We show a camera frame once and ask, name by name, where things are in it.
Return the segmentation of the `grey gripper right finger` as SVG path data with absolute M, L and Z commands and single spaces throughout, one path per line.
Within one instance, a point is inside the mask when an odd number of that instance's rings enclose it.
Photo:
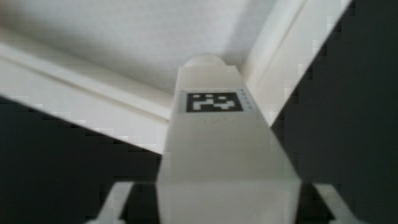
M 358 218 L 331 184 L 303 185 L 296 224 L 368 224 Z

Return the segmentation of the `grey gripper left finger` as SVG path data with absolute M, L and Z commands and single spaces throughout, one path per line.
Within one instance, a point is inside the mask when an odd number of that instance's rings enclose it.
M 155 224 L 159 222 L 155 184 L 116 182 L 97 217 L 84 224 Z

